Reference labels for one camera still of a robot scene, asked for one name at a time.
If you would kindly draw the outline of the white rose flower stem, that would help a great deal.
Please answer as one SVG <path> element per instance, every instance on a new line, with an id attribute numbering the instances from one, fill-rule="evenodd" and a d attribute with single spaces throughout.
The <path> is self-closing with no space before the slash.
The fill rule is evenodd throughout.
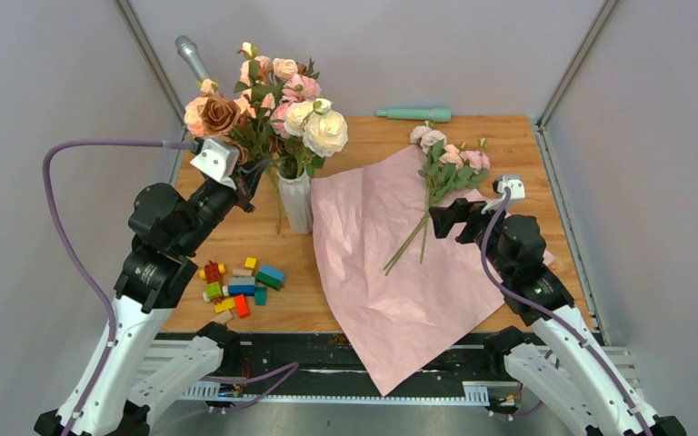
<path id="1" fill-rule="evenodd" d="M 283 121 L 284 147 L 280 149 L 279 173 L 286 179 L 314 176 L 327 158 L 348 143 L 348 124 L 325 98 L 291 103 Z"/>

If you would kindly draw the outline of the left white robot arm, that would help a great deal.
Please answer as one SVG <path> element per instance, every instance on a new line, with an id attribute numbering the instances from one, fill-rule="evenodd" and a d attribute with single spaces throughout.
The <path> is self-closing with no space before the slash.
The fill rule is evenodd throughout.
<path id="1" fill-rule="evenodd" d="M 182 393 L 213 371 L 235 373 L 242 363 L 237 333 L 209 322 L 189 345 L 142 381 L 135 376 L 153 339 L 180 302 L 198 267 L 197 249 L 234 208 L 247 213 L 269 161 L 252 161 L 232 173 L 230 188 L 210 178 L 184 198 L 168 183 L 147 186 L 135 198 L 129 227 L 135 237 L 115 282 L 115 321 L 58 409 L 41 414 L 39 435 L 147 435 Z"/>

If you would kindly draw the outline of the purple flower bouquet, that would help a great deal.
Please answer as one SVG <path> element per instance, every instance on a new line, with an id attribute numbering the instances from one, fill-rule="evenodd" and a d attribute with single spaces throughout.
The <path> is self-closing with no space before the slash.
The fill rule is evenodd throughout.
<path id="1" fill-rule="evenodd" d="M 418 171 L 424 183 L 424 213 L 384 266 L 385 274 L 391 272 L 414 239 L 425 230 L 431 220 L 429 209 L 440 205 L 451 193 L 477 188 L 491 168 L 485 137 L 477 140 L 474 149 L 469 149 L 466 143 L 450 143 L 442 131 L 434 128 L 433 122 L 426 121 L 412 130 L 409 142 L 424 153 L 424 164 Z"/>

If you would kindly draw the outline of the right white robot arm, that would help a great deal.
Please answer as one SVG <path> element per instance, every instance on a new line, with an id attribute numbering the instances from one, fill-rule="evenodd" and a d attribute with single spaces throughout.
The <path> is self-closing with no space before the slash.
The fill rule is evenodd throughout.
<path id="1" fill-rule="evenodd" d="M 684 435 L 680 421 L 646 402 L 595 340 L 572 295 L 544 263 L 546 241 L 536 218 L 485 206 L 458 198 L 430 208 L 434 235 L 443 239 L 463 225 L 455 240 L 479 247 L 489 281 L 554 358 L 548 361 L 508 327 L 486 341 L 486 373 L 519 381 L 574 435 Z"/>

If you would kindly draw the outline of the brown rose flower stem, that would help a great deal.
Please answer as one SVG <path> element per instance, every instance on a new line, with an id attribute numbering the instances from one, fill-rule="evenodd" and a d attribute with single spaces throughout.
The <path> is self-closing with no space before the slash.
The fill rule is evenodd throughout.
<path id="1" fill-rule="evenodd" d="M 254 99 L 245 93 L 235 99 L 227 99 L 221 94 L 205 94 L 198 101 L 200 136 L 220 138 L 236 147 L 241 164 L 263 157 L 274 159 L 280 141 L 272 123 L 277 107 L 272 93 L 262 99 Z"/>

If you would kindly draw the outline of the pink wrapping paper sheet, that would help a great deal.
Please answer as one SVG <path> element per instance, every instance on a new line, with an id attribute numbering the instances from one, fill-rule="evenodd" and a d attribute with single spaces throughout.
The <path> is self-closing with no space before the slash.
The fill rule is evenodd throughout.
<path id="1" fill-rule="evenodd" d="M 408 146 L 312 184 L 326 300 L 384 396 L 504 304 L 476 245 L 414 232 L 424 212 L 423 164 Z"/>

